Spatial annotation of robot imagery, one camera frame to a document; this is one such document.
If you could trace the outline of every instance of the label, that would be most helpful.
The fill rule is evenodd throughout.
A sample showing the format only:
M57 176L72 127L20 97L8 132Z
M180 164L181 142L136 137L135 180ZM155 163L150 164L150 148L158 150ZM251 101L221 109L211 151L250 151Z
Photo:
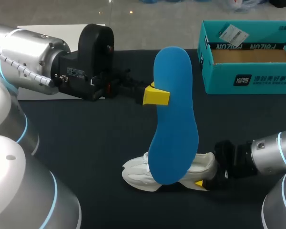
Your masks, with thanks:
M242 43L238 47L225 42L210 42L211 49L284 49L286 43Z
M286 76L255 76L254 85L265 85L265 84L284 84L286 85Z
M209 39L207 38L207 36L204 37L204 44L205 44L205 49L206 49L209 44Z
M202 70L203 67L204 67L204 57L201 53L201 55L200 55L200 69Z
M286 25L281 25L278 30L286 30Z
M76 78L85 79L85 71L82 70L67 68L67 74Z
M251 80L251 75L237 75L234 80L234 86L248 86Z
M248 33L240 30L234 25L229 25L228 28L221 34L219 38L230 43L231 45L238 47L248 37L249 37Z

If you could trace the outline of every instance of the shoe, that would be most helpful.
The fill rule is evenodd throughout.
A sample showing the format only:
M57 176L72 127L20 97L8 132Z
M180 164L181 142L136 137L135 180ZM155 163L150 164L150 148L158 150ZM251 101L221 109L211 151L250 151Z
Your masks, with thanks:
M149 170L148 152L141 157L129 160L123 167L122 177L132 187L143 191L155 192L162 186L154 180ZM216 172L217 162L213 153L196 154L191 167L185 176L179 180L179 183L190 189L206 191L205 188L196 184L196 182L212 179Z

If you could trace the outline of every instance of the shoe insole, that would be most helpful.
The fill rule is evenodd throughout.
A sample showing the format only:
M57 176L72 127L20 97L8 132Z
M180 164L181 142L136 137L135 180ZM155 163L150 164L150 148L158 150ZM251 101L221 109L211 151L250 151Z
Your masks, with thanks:
M155 88L170 92L168 106L158 105L158 126L148 151L153 178L163 185L179 181L198 149L198 131L193 111L192 65L186 51L167 47L153 66Z

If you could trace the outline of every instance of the barcode sticker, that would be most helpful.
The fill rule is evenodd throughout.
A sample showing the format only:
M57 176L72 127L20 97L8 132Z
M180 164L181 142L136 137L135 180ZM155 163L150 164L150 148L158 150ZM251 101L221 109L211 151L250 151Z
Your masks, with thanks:
M236 47L243 43L249 34L235 27L234 25L229 25L228 28L221 34L220 39L228 42Z

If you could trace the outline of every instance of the table surface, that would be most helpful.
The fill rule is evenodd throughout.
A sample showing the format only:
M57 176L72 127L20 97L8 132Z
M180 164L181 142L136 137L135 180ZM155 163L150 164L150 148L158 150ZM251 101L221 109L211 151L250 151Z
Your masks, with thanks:
M152 80L157 53L117 51L114 66L130 68L136 79ZM188 53L200 153L212 151L220 140L241 144L286 130L286 95L207 95L196 50ZM228 190L209 192L177 183L146 193L125 183L122 165L142 156L153 138L155 106L142 107L124 97L94 103L22 101L21 106L40 133L36 157L81 203L82 229L263 228L261 206L280 176L244 178L231 182Z

